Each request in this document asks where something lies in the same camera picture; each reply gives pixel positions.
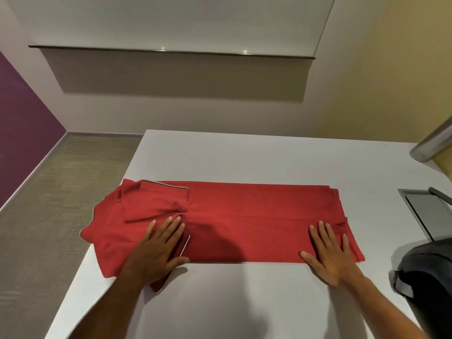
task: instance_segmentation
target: white table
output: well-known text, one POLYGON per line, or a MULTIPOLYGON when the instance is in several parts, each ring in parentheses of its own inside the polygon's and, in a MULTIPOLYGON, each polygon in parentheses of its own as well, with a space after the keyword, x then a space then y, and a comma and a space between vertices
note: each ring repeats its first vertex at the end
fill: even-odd
MULTIPOLYGON (((366 257, 360 268, 415 321, 388 272, 427 240, 397 189, 452 195, 452 184, 435 165, 411 159, 413 145, 148 130, 124 177, 337 188, 366 257)), ((349 296, 330 291, 306 264, 191 263, 171 279, 157 295, 143 291, 129 338, 372 338, 349 296)), ((68 336, 112 282, 102 277, 91 245, 46 339, 68 336)))

